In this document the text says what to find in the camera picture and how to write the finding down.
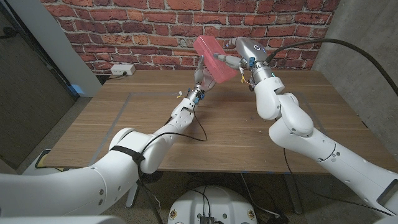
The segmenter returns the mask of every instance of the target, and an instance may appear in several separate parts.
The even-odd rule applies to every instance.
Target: gray floor
[[[23,173],[29,164],[44,149],[51,149],[55,145],[90,100],[91,98],[79,98],[68,113],[57,123],[57,125],[54,126],[48,135],[46,135],[40,144],[20,165],[17,170],[19,174]],[[237,184],[238,181],[233,174],[199,173],[197,175],[203,175],[208,180],[211,179],[214,182],[231,188],[241,194],[244,193],[240,184]],[[288,191],[282,175],[244,174],[244,176],[249,184],[262,186],[275,198],[277,207],[285,213],[290,220],[289,223],[366,224],[373,223],[379,219],[374,212],[367,208],[320,198],[319,196],[306,191],[302,187],[299,187],[299,189],[304,213],[296,215],[292,210]],[[186,192],[185,185],[190,177],[191,175],[186,172],[164,172],[159,181],[153,184],[147,184],[148,188],[151,189],[161,202],[161,215],[165,223],[167,222],[169,209],[173,202]],[[297,179],[318,193],[332,195],[333,197],[345,200],[362,202],[349,188],[330,175],[298,175]],[[262,190],[253,189],[252,196],[258,205],[264,208],[273,209],[271,200]],[[150,210],[149,204],[146,202],[146,198],[143,196],[142,192],[139,192],[136,204],[133,208],[125,208],[124,204],[126,203],[126,197],[127,195],[118,200],[103,214],[120,217],[125,220],[126,223],[156,223],[155,216]],[[268,216],[265,215],[261,215],[261,217],[264,219],[268,218]]]

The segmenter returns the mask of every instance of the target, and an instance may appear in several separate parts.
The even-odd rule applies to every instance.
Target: wooden table
[[[276,71],[284,91],[295,94],[314,125],[335,141],[385,169],[398,163],[320,72]],[[44,160],[49,167],[85,167],[102,158],[112,137],[131,127],[152,134],[181,102],[178,92],[193,88],[193,71],[141,70],[122,80],[108,81],[69,127]],[[240,77],[216,85],[196,109],[207,142],[179,137],[159,170],[203,172],[288,172],[283,149],[268,136],[274,121],[256,110],[256,96]],[[185,134],[204,138],[198,123]],[[315,161],[287,152],[296,173],[325,173]]]

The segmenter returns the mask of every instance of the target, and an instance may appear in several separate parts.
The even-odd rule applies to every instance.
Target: table leg
[[[134,205],[134,203],[136,202],[137,194],[138,194],[138,185],[134,183],[129,190],[129,195],[127,196],[126,208],[131,208]]]
[[[292,201],[294,213],[300,215],[303,213],[303,207],[301,205],[299,190],[296,188],[296,184],[294,182],[292,175],[285,174],[284,179],[287,190],[289,191],[290,199]]]

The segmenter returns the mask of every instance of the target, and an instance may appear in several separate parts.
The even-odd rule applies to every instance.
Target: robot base
[[[194,190],[203,193],[204,189],[205,186],[201,186]],[[217,223],[218,221],[224,224],[257,223],[251,204],[235,191],[220,186],[207,186],[205,195],[210,203],[210,216],[214,218],[211,222],[206,223]],[[203,216],[203,195],[190,190],[174,202],[167,223],[201,223],[201,216]],[[205,216],[209,216],[206,199]]]

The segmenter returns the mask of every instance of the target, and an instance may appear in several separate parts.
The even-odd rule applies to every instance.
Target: brick wall
[[[114,63],[137,69],[195,69],[198,35],[225,47],[251,37],[268,53],[297,41],[322,38],[339,0],[41,0],[73,48],[95,74]],[[277,54],[279,69],[310,69],[320,44]]]

